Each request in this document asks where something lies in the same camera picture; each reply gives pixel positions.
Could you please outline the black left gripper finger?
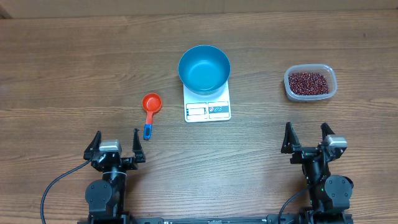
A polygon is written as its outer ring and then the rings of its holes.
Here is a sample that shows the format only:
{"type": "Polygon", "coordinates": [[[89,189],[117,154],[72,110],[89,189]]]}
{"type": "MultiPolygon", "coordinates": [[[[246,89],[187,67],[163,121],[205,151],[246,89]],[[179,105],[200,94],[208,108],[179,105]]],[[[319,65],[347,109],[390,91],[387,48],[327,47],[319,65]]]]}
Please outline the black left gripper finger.
{"type": "Polygon", "coordinates": [[[137,128],[135,128],[134,136],[133,136],[133,144],[132,144],[132,151],[134,153],[134,161],[135,161],[135,163],[145,163],[146,156],[144,154],[144,151],[142,150],[138,132],[139,132],[139,130],[137,128]]]}
{"type": "Polygon", "coordinates": [[[101,144],[101,131],[97,131],[92,142],[88,145],[83,153],[84,160],[88,161],[94,157],[94,154],[99,151],[101,144]]]}

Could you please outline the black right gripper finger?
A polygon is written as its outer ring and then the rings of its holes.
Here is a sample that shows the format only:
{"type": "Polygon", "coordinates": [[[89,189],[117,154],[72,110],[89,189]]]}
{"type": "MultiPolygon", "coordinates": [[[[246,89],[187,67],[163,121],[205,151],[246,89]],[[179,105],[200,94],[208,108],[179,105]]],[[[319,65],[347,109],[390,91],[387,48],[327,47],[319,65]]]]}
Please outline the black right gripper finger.
{"type": "Polygon", "coordinates": [[[335,134],[332,129],[329,127],[328,123],[321,124],[321,131],[322,131],[322,139],[324,140],[328,135],[335,134]]]}
{"type": "Polygon", "coordinates": [[[287,122],[285,125],[284,140],[280,152],[283,154],[293,154],[300,147],[301,144],[299,142],[296,132],[294,131],[292,123],[287,122]]]}

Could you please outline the red scoop blue handle tip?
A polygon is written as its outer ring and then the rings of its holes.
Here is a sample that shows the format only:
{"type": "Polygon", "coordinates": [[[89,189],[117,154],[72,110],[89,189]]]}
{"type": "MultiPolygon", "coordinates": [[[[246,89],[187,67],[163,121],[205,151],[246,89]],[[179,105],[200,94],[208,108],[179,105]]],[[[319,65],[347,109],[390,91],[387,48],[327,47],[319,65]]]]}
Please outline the red scoop blue handle tip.
{"type": "Polygon", "coordinates": [[[146,94],[142,99],[142,107],[147,113],[143,138],[149,140],[152,136],[153,115],[158,113],[162,107],[161,97],[156,93],[146,94]]]}

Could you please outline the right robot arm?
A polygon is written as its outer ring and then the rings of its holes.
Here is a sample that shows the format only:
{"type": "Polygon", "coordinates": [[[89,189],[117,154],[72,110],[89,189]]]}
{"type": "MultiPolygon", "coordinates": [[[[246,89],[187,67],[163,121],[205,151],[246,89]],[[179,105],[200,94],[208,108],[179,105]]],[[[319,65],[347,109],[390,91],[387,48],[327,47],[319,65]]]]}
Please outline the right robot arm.
{"type": "Polygon", "coordinates": [[[328,163],[339,159],[348,147],[347,140],[335,134],[327,123],[321,125],[322,140],[315,147],[303,147],[292,123],[285,125],[281,153],[290,154],[291,164],[300,164],[306,178],[305,189],[291,196],[281,207],[278,223],[353,223],[349,200],[353,193],[353,181],[342,175],[332,175],[328,163]],[[282,214],[287,205],[298,196],[309,193],[310,206],[299,210],[292,217],[282,214]]]}

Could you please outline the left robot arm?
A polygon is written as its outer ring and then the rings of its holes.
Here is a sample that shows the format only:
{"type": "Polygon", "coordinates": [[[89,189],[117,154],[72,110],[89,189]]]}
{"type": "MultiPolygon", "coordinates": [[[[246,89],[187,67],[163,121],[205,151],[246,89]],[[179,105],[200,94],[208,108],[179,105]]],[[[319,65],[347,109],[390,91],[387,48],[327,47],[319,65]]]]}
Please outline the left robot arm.
{"type": "Polygon", "coordinates": [[[137,223],[124,206],[127,171],[138,169],[138,164],[146,161],[138,132],[134,129],[132,157],[122,157],[120,141],[102,140],[100,131],[85,149],[84,160],[102,173],[102,178],[90,183],[85,191],[89,206],[88,223],[137,223]]]}

